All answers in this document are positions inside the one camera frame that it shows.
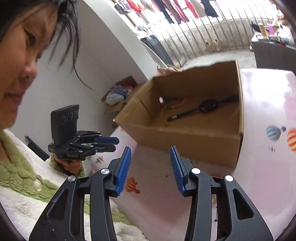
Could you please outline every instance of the metal screw head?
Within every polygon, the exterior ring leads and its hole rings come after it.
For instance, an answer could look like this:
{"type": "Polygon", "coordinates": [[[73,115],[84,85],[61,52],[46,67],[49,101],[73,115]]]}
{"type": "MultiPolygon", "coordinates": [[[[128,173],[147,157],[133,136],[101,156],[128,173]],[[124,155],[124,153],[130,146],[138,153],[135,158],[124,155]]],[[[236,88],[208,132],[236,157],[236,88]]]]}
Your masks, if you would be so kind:
{"type": "Polygon", "coordinates": [[[68,177],[68,181],[69,181],[69,182],[75,181],[75,179],[76,179],[75,176],[69,176],[69,177],[68,177]]]}
{"type": "Polygon", "coordinates": [[[108,168],[104,168],[101,170],[101,173],[104,175],[108,174],[109,172],[110,172],[110,170],[108,168]]]}
{"type": "Polygon", "coordinates": [[[230,176],[230,175],[227,175],[227,176],[225,176],[225,180],[226,181],[229,181],[229,182],[232,182],[233,181],[233,177],[230,176]]]}
{"type": "Polygon", "coordinates": [[[194,174],[200,174],[200,170],[198,168],[192,168],[191,171],[194,174]]]}

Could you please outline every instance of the black garment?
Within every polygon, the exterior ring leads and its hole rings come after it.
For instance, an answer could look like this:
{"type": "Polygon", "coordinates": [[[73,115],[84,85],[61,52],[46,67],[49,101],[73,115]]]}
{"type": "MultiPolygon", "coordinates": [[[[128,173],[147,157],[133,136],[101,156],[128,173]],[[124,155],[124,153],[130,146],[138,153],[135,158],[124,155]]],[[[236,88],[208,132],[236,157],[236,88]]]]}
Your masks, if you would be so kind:
{"type": "Polygon", "coordinates": [[[159,7],[160,11],[164,14],[165,18],[169,23],[174,23],[174,21],[170,18],[168,12],[166,11],[166,6],[161,0],[154,0],[154,3],[159,7]]]}
{"type": "Polygon", "coordinates": [[[261,33],[261,30],[260,30],[260,28],[259,28],[259,25],[254,24],[254,23],[252,22],[251,27],[252,27],[252,29],[254,29],[255,31],[261,33]]]}
{"type": "Polygon", "coordinates": [[[201,1],[202,1],[202,4],[204,5],[205,13],[208,16],[211,16],[213,18],[217,18],[218,14],[216,13],[215,9],[213,9],[213,7],[210,4],[209,0],[201,0],[201,1]]]}

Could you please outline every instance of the woman's eye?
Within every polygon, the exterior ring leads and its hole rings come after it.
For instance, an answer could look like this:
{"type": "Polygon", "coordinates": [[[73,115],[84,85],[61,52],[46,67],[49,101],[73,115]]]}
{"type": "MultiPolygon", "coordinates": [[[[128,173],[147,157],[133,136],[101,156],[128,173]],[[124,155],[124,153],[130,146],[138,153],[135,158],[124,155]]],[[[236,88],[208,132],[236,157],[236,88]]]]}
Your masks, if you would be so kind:
{"type": "Polygon", "coordinates": [[[28,39],[29,39],[29,43],[30,45],[33,47],[36,43],[36,37],[30,33],[28,33],[27,31],[25,31],[27,36],[28,36],[28,39]]]}

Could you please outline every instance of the striped hot air balloon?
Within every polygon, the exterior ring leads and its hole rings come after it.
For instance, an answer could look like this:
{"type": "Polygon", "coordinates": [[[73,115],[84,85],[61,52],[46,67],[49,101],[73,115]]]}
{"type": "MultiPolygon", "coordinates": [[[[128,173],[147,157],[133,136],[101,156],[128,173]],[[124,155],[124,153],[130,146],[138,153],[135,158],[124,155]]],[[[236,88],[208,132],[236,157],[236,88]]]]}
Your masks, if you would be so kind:
{"type": "Polygon", "coordinates": [[[126,191],[127,192],[135,192],[136,194],[139,194],[140,191],[138,189],[136,189],[136,185],[138,183],[135,181],[135,179],[133,177],[129,177],[127,179],[127,183],[126,183],[126,191]]]}
{"type": "Polygon", "coordinates": [[[287,142],[290,150],[296,153],[296,128],[291,128],[289,130],[287,142]]]}
{"type": "Polygon", "coordinates": [[[286,127],[282,126],[282,128],[280,129],[276,126],[269,126],[266,128],[266,135],[267,135],[268,139],[276,142],[279,140],[282,131],[285,132],[286,127]]]}

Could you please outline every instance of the black cabinet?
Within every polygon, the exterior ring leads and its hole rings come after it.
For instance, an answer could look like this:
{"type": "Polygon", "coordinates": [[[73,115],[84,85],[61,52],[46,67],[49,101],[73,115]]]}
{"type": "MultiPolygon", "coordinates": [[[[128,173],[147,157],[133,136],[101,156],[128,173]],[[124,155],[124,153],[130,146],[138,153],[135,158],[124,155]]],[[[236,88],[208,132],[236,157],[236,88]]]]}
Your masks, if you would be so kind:
{"type": "Polygon", "coordinates": [[[155,35],[142,38],[141,41],[146,44],[165,64],[173,65],[172,60],[168,56],[166,50],[155,35]]]}

